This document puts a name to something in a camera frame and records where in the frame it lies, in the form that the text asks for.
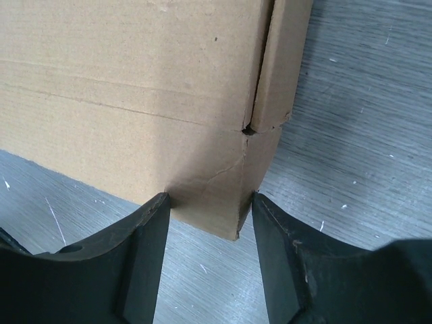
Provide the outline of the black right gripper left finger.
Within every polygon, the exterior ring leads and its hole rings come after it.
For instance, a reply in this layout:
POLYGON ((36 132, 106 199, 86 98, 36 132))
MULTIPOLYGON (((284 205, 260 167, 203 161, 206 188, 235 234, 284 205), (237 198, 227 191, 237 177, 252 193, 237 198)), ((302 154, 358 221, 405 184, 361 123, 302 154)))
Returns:
POLYGON ((58 252, 1 232, 2 323, 152 323, 170 218, 162 192, 58 252))

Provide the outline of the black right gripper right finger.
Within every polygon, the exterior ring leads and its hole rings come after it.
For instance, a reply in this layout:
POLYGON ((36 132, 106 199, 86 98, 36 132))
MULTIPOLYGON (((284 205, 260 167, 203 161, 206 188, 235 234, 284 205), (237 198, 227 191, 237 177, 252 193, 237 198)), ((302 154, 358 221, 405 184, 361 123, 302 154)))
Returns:
POLYGON ((365 250, 255 193, 252 220, 270 323, 430 323, 431 241, 365 250))

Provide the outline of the brown cardboard box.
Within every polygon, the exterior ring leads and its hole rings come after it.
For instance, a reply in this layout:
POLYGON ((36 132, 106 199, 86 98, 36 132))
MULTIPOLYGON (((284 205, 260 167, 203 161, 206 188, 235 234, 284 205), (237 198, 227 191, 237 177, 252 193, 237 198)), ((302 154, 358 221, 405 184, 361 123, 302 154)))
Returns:
POLYGON ((2 1, 1 149, 237 239, 311 1, 2 1))

